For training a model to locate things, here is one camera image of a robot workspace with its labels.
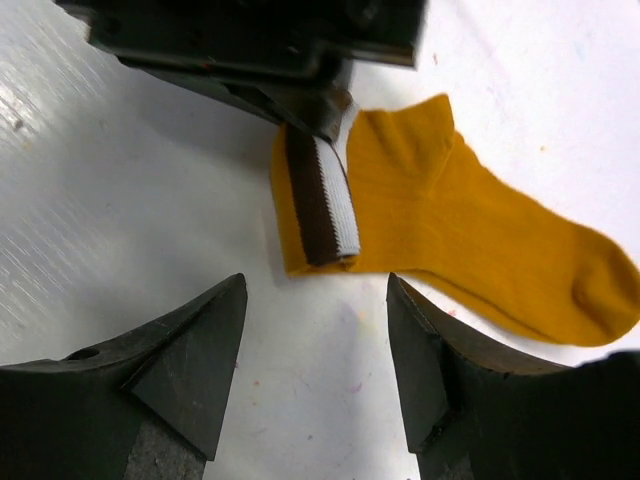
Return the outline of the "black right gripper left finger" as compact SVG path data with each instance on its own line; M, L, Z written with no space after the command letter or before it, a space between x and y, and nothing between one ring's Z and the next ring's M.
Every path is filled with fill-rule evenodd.
M200 479L219 443L247 307L235 274L60 360L1 369L5 479Z

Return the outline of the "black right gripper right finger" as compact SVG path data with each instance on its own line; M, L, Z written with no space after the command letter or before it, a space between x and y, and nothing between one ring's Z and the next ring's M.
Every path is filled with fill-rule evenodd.
M502 344L397 276L390 349L424 479L635 479L639 355L569 367Z

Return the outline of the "mustard yellow striped sock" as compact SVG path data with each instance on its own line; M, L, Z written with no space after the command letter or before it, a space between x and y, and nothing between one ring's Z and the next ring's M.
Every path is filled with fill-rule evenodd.
M349 107L335 142L283 126L271 180L290 276L401 273L511 333L596 347L639 320L639 271L611 239L500 181L440 94Z

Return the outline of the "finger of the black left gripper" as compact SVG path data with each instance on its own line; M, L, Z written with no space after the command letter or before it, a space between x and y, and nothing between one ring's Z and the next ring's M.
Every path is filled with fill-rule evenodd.
M309 44L146 45L139 67L166 82L329 142L337 140L352 100L353 62Z

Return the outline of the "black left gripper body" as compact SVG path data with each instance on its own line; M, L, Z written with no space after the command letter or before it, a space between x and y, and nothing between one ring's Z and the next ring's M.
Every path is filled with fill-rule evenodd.
M411 67L426 1L60 1L90 45L147 71L312 80L354 60Z

